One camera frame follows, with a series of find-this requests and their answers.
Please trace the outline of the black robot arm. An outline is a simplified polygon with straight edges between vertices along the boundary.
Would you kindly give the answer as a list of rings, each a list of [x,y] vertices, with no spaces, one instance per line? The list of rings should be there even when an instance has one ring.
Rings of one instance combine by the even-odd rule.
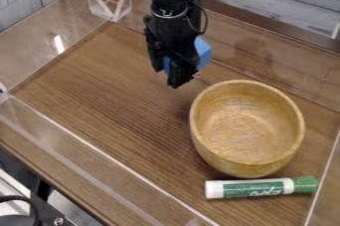
[[[200,0],[152,0],[144,17],[146,37],[156,72],[170,71],[168,85],[178,89],[192,80],[200,62],[195,40],[206,31]]]

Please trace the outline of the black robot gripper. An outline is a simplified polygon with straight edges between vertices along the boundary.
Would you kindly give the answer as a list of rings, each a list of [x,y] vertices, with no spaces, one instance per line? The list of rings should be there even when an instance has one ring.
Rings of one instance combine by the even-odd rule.
[[[198,73],[199,55],[194,42],[202,34],[200,22],[199,12],[186,12],[171,18],[155,14],[144,17],[152,66],[160,72],[164,57],[170,57],[168,85],[174,89],[188,83]]]

